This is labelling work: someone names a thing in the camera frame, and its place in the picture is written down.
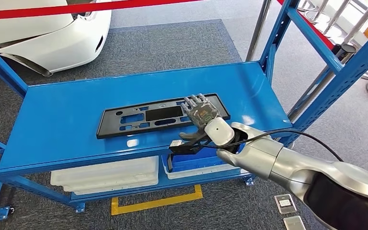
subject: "floor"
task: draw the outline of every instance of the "floor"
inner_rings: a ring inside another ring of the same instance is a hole
[[[203,0],[146,8],[123,9],[113,12],[111,28],[179,23],[221,19],[232,41],[244,60],[260,10],[261,0]],[[273,1],[267,22],[262,31],[256,55],[261,53],[265,40],[276,19],[280,5]],[[310,47],[303,35],[291,24],[276,54],[273,88],[288,111],[306,87],[323,69],[325,63]],[[366,80],[358,80],[330,109],[307,131],[327,143],[346,161],[368,170],[368,93]],[[299,138],[294,150],[316,157],[333,160],[317,143]],[[55,213],[47,214],[50,220],[41,219],[40,228],[55,228],[66,216],[69,228],[79,229],[284,229],[282,218],[273,202],[273,196],[284,193],[279,186],[257,180],[255,186],[245,187],[241,181],[206,184],[205,198],[170,207],[161,207],[126,215],[109,217],[109,211],[86,213],[85,216],[68,215],[69,209],[52,202],[43,202],[41,208],[55,206]],[[27,196],[21,204],[38,201]],[[102,210],[109,200],[92,202],[88,208]],[[309,210],[297,202],[298,214],[307,229],[322,229]],[[26,219],[39,216],[24,211],[19,217],[22,225],[11,222],[0,224],[0,229],[28,229]]]

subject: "gray carpet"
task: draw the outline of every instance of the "gray carpet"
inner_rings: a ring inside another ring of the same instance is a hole
[[[278,6],[273,4],[270,14]],[[275,17],[268,17],[262,40],[268,36]],[[28,84],[121,75],[162,69],[177,69],[207,64],[239,61],[229,35],[220,20],[179,23],[111,30],[100,56],[83,67],[42,78],[14,65]],[[259,44],[258,51],[264,42]],[[294,25],[290,26],[276,54],[273,87],[285,110],[291,108],[301,93],[324,67],[323,61]],[[315,122],[308,132],[334,148],[347,162],[368,169],[368,94],[365,81],[359,80],[339,101]],[[0,81],[0,140],[6,142],[21,99]],[[331,155],[313,141],[300,138],[295,150],[317,157]],[[47,184],[48,174],[30,175]],[[124,197],[120,204],[184,194],[182,188]],[[5,188],[0,204],[12,203],[16,213],[0,222],[0,229],[285,229],[273,196],[286,193],[279,186],[257,180],[246,187],[241,180],[202,185],[204,198],[183,204],[110,216],[110,200],[87,203],[84,214],[29,193]],[[297,203],[307,229],[324,229],[310,212]]]

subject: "black plastic part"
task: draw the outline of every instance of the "black plastic part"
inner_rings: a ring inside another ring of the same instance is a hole
[[[368,230],[368,198],[318,173],[304,202],[325,223],[338,230]]]
[[[197,154],[203,146],[202,144],[209,144],[211,142],[211,139],[208,137],[206,133],[203,133],[202,135],[199,135],[197,138],[186,142],[179,146],[169,146],[169,149],[172,151],[172,153],[169,154],[167,157],[167,171],[171,173],[173,171],[173,158],[174,155],[195,155]]]
[[[205,94],[205,97],[215,105],[224,120],[230,119],[230,114],[216,93]],[[180,106],[182,102],[184,102],[184,98],[174,98],[105,109],[101,116],[96,137],[97,139],[103,139],[166,128],[191,126],[193,123],[186,119],[187,116]],[[135,119],[135,115],[140,115],[139,119]]]
[[[357,52],[354,46],[348,44],[336,44],[333,46],[331,51],[340,61],[342,61],[342,59],[344,59],[347,55],[355,54]]]

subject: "robotic hand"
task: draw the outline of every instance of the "robotic hand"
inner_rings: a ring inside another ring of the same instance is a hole
[[[297,153],[270,136],[248,142],[264,132],[237,122],[229,126],[201,94],[185,101],[184,112],[219,147],[223,161],[284,187],[330,229],[368,230],[368,171]]]

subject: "blue shelf post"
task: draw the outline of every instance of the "blue shelf post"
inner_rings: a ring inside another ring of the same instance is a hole
[[[366,71],[368,70],[368,41],[349,60],[349,62],[336,73],[335,77],[314,99],[311,105],[294,122],[293,126],[299,131],[306,130],[316,121],[339,97],[342,96]],[[298,135],[291,135],[280,139],[285,146],[291,144]]]
[[[4,150],[5,148],[6,146],[0,142],[0,150]],[[69,196],[55,192],[52,189],[49,189],[41,184],[33,182],[22,176],[19,176],[19,175],[8,176],[8,177],[0,176],[0,189],[2,187],[2,183],[29,191],[31,193],[46,197],[51,200],[55,200],[66,206],[70,206],[74,208],[77,213],[84,212],[85,202],[71,203]],[[8,217],[9,209],[10,207],[0,208],[0,220],[6,219]]]

